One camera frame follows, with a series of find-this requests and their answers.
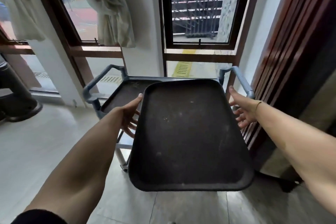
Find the dark brown serving tray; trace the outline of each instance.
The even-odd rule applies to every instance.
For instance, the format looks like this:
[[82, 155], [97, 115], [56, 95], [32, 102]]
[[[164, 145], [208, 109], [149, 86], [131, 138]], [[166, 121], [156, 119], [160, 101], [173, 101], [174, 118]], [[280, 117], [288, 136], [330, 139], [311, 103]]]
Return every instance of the dark brown serving tray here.
[[129, 162], [143, 191], [236, 191], [254, 169], [222, 86], [212, 79], [147, 87]]
[[156, 82], [160, 81], [132, 80], [132, 79], [125, 80], [118, 86], [118, 88], [114, 91], [114, 93], [105, 101], [100, 110], [104, 113], [108, 113], [117, 106], [124, 106], [133, 99], [135, 99], [139, 95], [139, 93], [143, 93], [149, 85]]

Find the gray plastic handle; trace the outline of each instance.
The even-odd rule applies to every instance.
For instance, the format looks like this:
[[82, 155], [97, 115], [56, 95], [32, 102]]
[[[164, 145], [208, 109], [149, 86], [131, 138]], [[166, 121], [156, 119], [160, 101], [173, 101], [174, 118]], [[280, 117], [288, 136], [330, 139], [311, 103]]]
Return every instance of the gray plastic handle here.
[[93, 95], [91, 95], [90, 90], [96, 86], [96, 84], [107, 74], [108, 71], [110, 71], [112, 68], [115, 68], [119, 71], [121, 71], [121, 78], [124, 80], [125, 77], [127, 77], [126, 69], [123, 66], [117, 66], [117, 65], [108, 65], [96, 78], [94, 78], [88, 85], [86, 85], [83, 89], [83, 97], [85, 101], [89, 104], [93, 105], [93, 108], [96, 111], [100, 110], [100, 103], [99, 99]]
[[218, 79], [219, 79], [220, 84], [223, 85], [225, 73], [227, 73], [231, 70], [233, 70], [233, 72], [236, 74], [238, 80], [240, 81], [241, 85], [243, 86], [243, 89], [245, 90], [245, 92], [247, 94], [247, 97], [254, 99], [255, 95], [254, 95], [253, 89], [251, 88], [251, 86], [247, 82], [246, 78], [242, 75], [242, 73], [240, 72], [240, 70], [237, 66], [230, 67], [229, 69], [221, 69], [219, 71]]

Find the person's left hand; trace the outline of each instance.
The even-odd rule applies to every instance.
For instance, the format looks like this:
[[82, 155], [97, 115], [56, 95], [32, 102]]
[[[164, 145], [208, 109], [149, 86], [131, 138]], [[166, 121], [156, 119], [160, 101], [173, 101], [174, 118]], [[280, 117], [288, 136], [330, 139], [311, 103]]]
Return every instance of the person's left hand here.
[[138, 121], [134, 119], [133, 116], [135, 114], [140, 115], [137, 107], [140, 104], [141, 100], [142, 94], [140, 93], [136, 99], [132, 100], [127, 105], [124, 105], [122, 107], [123, 121], [121, 123], [121, 129], [132, 138], [134, 138], [134, 133], [132, 133], [130, 129], [136, 130], [136, 125], [138, 123]]

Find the person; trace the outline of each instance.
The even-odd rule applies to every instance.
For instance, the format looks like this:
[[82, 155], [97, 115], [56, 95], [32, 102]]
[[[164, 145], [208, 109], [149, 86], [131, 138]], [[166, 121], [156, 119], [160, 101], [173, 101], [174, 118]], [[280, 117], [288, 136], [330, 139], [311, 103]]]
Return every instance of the person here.
[[[240, 128], [258, 121], [288, 158], [313, 196], [336, 215], [336, 138], [268, 104], [229, 88]], [[35, 198], [12, 222], [86, 223], [105, 187], [120, 128], [134, 137], [142, 94], [94, 125], [51, 172]]]

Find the metal cart frame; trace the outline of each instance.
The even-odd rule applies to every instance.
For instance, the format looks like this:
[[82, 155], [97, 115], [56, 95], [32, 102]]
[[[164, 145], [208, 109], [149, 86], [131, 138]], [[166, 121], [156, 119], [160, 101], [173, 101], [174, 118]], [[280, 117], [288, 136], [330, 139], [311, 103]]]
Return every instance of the metal cart frame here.
[[[89, 104], [93, 105], [93, 108], [98, 116], [99, 119], [102, 119], [107, 113], [101, 111], [101, 105], [98, 99], [98, 94], [91, 94], [90, 90], [110, 71], [112, 68], [115, 68], [121, 72], [121, 77], [123, 81], [126, 80], [154, 80], [154, 81], [162, 81], [162, 82], [169, 82], [169, 81], [180, 81], [180, 80], [193, 80], [195, 78], [169, 78], [169, 77], [149, 77], [149, 76], [128, 76], [126, 69], [123, 66], [116, 66], [116, 65], [108, 65], [96, 78], [94, 78], [87, 86], [84, 87], [83, 90], [83, 97], [85, 101]], [[233, 66], [229, 69], [221, 69], [219, 71], [219, 77], [214, 78], [213, 80], [219, 82], [221, 85], [224, 83], [224, 75], [225, 73], [233, 71], [238, 80], [240, 81], [241, 85], [243, 86], [247, 97], [254, 99], [254, 92], [246, 81], [246, 78], [241, 74], [239, 68], [237, 66]], [[128, 162], [129, 157], [125, 160], [122, 152], [120, 149], [132, 149], [133, 140], [122, 140], [123, 131], [119, 133], [117, 144], [115, 146], [115, 155], [117, 156], [120, 167], [124, 172], [128, 172]]]

